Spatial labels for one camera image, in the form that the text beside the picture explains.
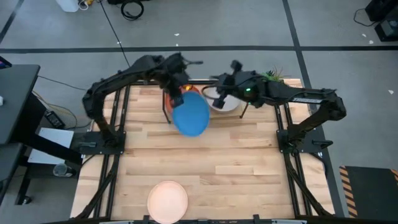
power strip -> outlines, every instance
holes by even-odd
[[[65,123],[61,120],[60,117],[54,112],[47,110],[44,114],[45,119],[51,123],[51,125],[56,129],[64,129]]]

round plate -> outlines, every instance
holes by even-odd
[[[207,88],[205,90],[205,94],[210,97],[214,97],[214,98],[220,97],[220,95],[216,91],[216,87]],[[237,108],[240,104],[240,100],[231,95],[226,96],[226,98],[224,99],[225,104],[222,109],[219,109],[219,108],[213,106],[214,100],[206,98],[206,101],[209,104],[209,106],[211,106],[211,108],[213,108],[214,110],[217,110],[220,113],[228,113],[232,110],[235,110],[235,108]]]
[[[173,122],[181,134],[199,136],[210,120],[209,106],[205,99],[194,91],[182,94],[184,103],[173,109]]]
[[[147,206],[149,215],[158,223],[176,223],[187,211],[188,195],[180,184],[163,181],[149,193]]]

metal bracket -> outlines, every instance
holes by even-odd
[[[315,139],[322,139],[318,130],[314,129],[305,135],[303,144],[300,146],[294,146],[289,143],[287,130],[278,130],[276,132],[279,149],[281,153],[311,153],[311,152],[322,152],[322,149],[333,144],[333,141],[318,141]]]
[[[260,224],[260,216],[258,214],[253,215],[254,224]]]
[[[148,224],[149,223],[149,215],[144,215],[144,218],[142,218],[142,224]]]
[[[124,142],[126,140],[126,132],[118,132],[119,143],[117,147],[105,147],[104,140],[101,133],[98,131],[91,131],[85,133],[77,145],[77,149],[84,155],[116,155],[123,154]]]

black and yellow mat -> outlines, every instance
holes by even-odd
[[[351,218],[398,221],[398,171],[340,167]]]

pink plate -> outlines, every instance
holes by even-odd
[[[158,223],[172,224],[179,221],[188,208],[185,189],[174,181],[157,184],[148,196],[149,215]]]

